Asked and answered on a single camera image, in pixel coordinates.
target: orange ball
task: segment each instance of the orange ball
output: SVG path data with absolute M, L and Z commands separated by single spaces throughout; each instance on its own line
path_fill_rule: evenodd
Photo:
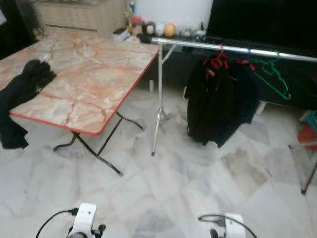
M 176 26 L 174 24 L 168 24 L 165 27 L 165 36 L 168 38 L 172 38 L 175 36 L 176 33 Z

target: black jacket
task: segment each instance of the black jacket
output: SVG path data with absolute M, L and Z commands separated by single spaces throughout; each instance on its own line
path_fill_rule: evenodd
M 222 121 L 230 121 L 233 109 L 234 81 L 225 67 L 214 77 L 206 78 L 204 60 L 199 60 L 190 78 L 185 97 L 188 135 L 206 145 L 214 127 Z
M 241 124 L 251 123 L 259 94 L 248 65 L 232 63 L 206 77 L 203 62 L 198 61 L 185 94 L 188 135 L 203 145 L 214 141 L 220 148 Z
M 4 149 L 25 148 L 27 131 L 10 118 L 10 110 L 33 99 L 54 78 L 47 63 L 34 59 L 28 62 L 21 75 L 16 76 L 0 91 L 0 139 Z

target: green hanger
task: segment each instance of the green hanger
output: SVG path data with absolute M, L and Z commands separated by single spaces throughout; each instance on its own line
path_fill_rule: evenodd
M 267 82 L 262 76 L 260 76 L 259 74 L 254 72 L 254 75 L 259 78 L 260 80 L 262 80 L 264 83 L 266 83 L 271 89 L 273 89 L 278 95 L 282 96 L 284 99 L 286 100 L 290 100 L 291 99 L 291 94 L 287 93 L 288 92 L 288 87 L 287 84 L 285 82 L 285 80 L 282 78 L 280 72 L 275 68 L 275 63 L 279 61 L 279 52 L 277 53 L 277 58 L 273 59 L 269 62 L 265 62 L 263 60 L 257 60 L 257 59 L 252 59 L 250 60 L 251 62 L 255 62 L 255 63 L 261 63 L 262 64 L 262 71 L 266 74 L 268 74 L 269 76 L 274 76 L 277 75 L 278 79 L 283 83 L 285 90 L 284 92 L 281 92 L 280 90 L 278 90 L 277 88 L 275 88 L 273 85 L 271 85 L 269 82 Z M 269 72 L 265 67 L 268 66 L 271 68 L 272 72 Z

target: red hanger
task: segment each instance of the red hanger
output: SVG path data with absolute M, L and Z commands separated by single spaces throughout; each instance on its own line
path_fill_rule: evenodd
M 207 65 L 208 63 L 210 63 L 212 68 L 216 70 L 220 69 L 222 67 L 222 64 L 224 64 L 226 69 L 229 69 L 228 62 L 227 62 L 228 56 L 224 53 L 224 45 L 220 44 L 220 46 L 221 46 L 220 53 L 218 53 L 216 57 L 213 59 L 210 59 L 210 58 L 206 59 L 205 62 L 203 63 L 203 66 L 206 66 L 206 81 L 210 77 L 214 77 L 215 75 L 215 72 L 212 69 L 208 68 L 208 65 Z
M 251 62 L 248 60 L 238 60 L 237 63 L 238 64 L 248 64 L 252 71 L 256 70 L 256 68 L 253 66 L 253 64 L 251 64 Z
M 203 65 L 205 66 L 206 63 L 210 61 L 210 64 L 213 68 L 219 69 L 222 66 L 222 63 L 224 63 L 225 68 L 229 69 L 228 62 L 227 62 L 228 56 L 224 53 L 224 45 L 223 44 L 219 44 L 219 45 L 221 46 L 220 53 L 218 53 L 217 56 L 213 59 L 205 60 Z

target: small decorative item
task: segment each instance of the small decorative item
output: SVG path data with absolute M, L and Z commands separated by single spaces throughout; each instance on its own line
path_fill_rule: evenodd
M 147 33 L 147 25 L 148 25 L 147 21 L 143 20 L 143 22 L 142 22 L 142 33 L 143 34 Z
M 132 35 L 142 34 L 142 18 L 139 16 L 132 17 Z
M 132 14 L 134 14 L 135 13 L 135 2 L 134 2 L 134 0 L 130 1 L 129 8 L 131 9 Z
M 157 36 L 162 36 L 165 32 L 165 24 L 164 23 L 159 23 L 155 27 L 155 34 Z
M 155 33 L 155 23 L 149 22 L 146 27 L 146 33 L 149 35 L 153 35 Z
M 129 33 L 132 33 L 132 16 L 133 16 L 133 12 L 132 9 L 130 7 L 128 7 L 127 11 L 125 12 L 125 17 L 127 19 L 127 31 Z
M 173 38 L 175 36 L 176 33 L 176 26 L 174 24 L 168 24 L 165 27 L 165 36 L 168 38 Z
M 204 25 L 202 22 L 200 23 L 200 28 L 196 31 L 196 35 L 199 38 L 203 38 L 206 35 L 206 30 L 204 29 Z
M 192 31 L 190 28 L 185 29 L 183 36 L 190 37 L 192 35 Z

